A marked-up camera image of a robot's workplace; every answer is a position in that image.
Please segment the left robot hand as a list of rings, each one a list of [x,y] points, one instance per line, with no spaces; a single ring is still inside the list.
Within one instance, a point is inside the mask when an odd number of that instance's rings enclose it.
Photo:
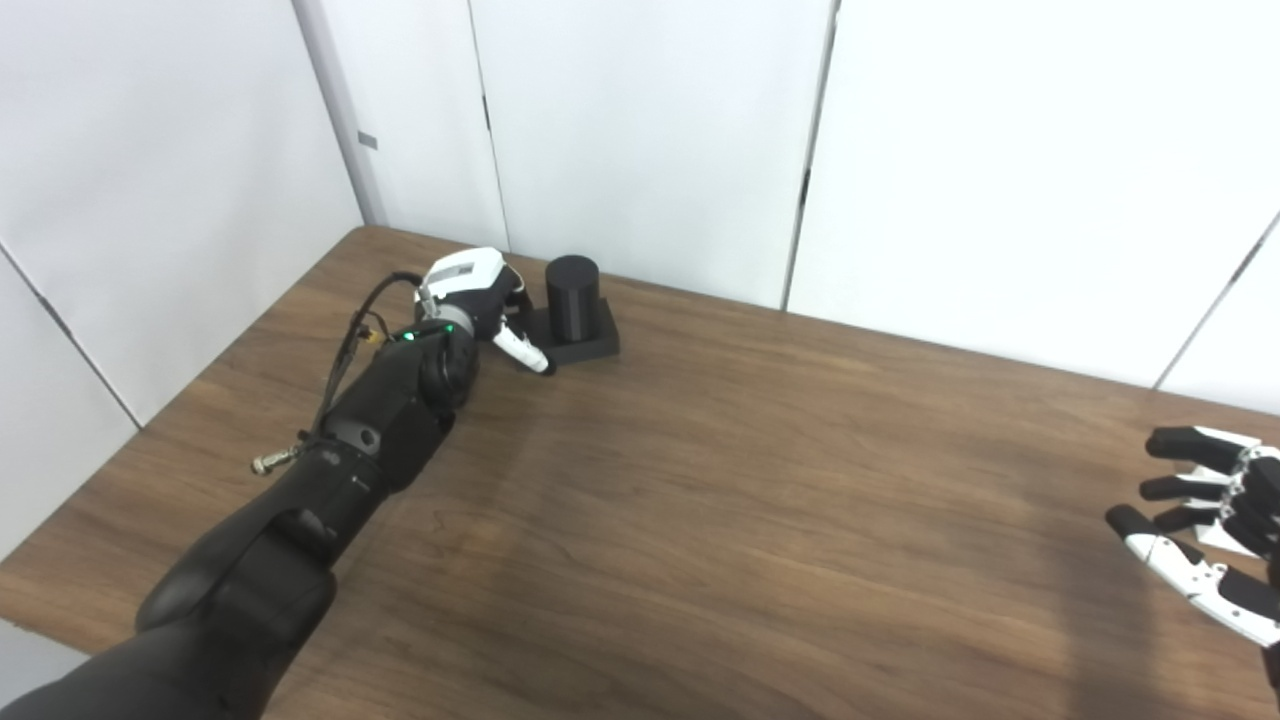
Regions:
[[[452,324],[480,343],[493,343],[539,375],[553,375],[556,363],[525,331],[511,325],[507,311],[534,310],[521,274],[493,247],[449,254],[426,272],[413,295],[413,319]]]

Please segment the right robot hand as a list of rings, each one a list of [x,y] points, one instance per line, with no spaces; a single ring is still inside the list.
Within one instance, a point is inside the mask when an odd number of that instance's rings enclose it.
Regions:
[[[1157,427],[1146,441],[1151,457],[1189,462],[1193,473],[1140,483],[1146,501],[1176,501],[1148,518],[1132,505],[1108,509],[1105,520],[1149,571],[1188,603],[1260,647],[1271,689],[1279,674],[1277,448],[1261,439],[1207,427]],[[1221,530],[1266,564],[1263,579],[1211,561],[1175,534]]]

